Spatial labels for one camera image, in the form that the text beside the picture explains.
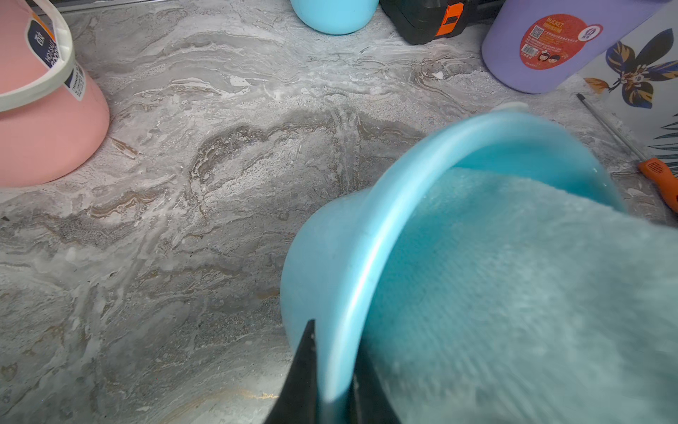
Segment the orange handled screwdriver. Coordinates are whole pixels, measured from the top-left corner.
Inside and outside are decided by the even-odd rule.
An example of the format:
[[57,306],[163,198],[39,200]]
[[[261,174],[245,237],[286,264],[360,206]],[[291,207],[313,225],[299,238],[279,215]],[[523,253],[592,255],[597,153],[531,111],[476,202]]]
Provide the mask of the orange handled screwdriver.
[[626,138],[619,130],[614,128],[613,124],[606,119],[602,113],[596,109],[587,98],[580,93],[576,94],[577,99],[582,102],[598,122],[621,144],[628,148],[639,160],[637,168],[639,171],[659,190],[660,197],[668,208],[677,213],[677,178],[669,169],[668,165],[657,157],[649,157],[641,151],[632,141]]

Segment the pink plastic bucket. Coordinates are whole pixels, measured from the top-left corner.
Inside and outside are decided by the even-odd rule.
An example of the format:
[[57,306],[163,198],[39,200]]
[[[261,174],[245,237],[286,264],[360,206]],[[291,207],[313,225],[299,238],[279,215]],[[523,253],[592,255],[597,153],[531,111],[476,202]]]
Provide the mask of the pink plastic bucket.
[[75,59],[72,33],[50,1],[1,3],[1,185],[31,187],[69,174],[109,132],[102,90]]

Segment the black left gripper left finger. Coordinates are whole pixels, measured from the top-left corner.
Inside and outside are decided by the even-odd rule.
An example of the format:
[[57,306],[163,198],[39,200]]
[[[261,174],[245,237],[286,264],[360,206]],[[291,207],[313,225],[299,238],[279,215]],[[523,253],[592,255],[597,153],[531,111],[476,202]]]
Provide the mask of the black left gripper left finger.
[[314,424],[317,420],[315,321],[309,320],[291,368],[265,424]]

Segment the purple plastic bucket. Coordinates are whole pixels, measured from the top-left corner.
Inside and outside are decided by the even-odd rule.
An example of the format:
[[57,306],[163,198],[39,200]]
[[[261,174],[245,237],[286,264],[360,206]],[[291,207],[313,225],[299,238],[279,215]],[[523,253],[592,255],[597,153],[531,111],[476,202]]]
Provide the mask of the purple plastic bucket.
[[666,1],[510,0],[481,45],[487,70],[509,88],[555,90],[653,17]]

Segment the light teal cloth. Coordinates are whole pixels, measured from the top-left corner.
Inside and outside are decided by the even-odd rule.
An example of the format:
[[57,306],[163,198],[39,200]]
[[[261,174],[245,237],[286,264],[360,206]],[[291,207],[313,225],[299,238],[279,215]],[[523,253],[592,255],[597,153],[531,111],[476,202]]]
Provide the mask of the light teal cloth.
[[674,423],[677,231],[450,170],[397,240],[364,342],[404,423]]

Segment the black tool case orange latches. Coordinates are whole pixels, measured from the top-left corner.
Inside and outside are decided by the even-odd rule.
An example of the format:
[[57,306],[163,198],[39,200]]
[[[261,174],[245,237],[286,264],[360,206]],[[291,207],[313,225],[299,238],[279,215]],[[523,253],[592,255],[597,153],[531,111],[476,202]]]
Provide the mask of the black tool case orange latches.
[[479,21],[494,19],[504,0],[381,0],[383,12],[409,44],[460,35]]

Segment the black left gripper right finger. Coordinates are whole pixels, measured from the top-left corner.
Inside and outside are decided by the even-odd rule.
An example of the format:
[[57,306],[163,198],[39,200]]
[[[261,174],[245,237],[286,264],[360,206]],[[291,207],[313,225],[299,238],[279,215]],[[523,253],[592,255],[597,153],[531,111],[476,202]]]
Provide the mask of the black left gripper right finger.
[[364,344],[358,348],[351,381],[348,419],[351,424],[401,423],[381,387]]

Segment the teal plastic bucket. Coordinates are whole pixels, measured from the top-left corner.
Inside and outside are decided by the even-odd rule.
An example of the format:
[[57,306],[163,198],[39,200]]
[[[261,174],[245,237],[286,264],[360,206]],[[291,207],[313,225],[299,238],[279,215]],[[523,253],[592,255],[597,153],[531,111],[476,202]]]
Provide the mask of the teal plastic bucket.
[[314,323],[322,423],[344,423],[367,313],[411,214],[454,166],[530,178],[614,210],[625,205],[593,153],[563,126],[522,111],[493,111],[430,134],[367,189],[316,211],[284,262],[282,321],[292,347]]

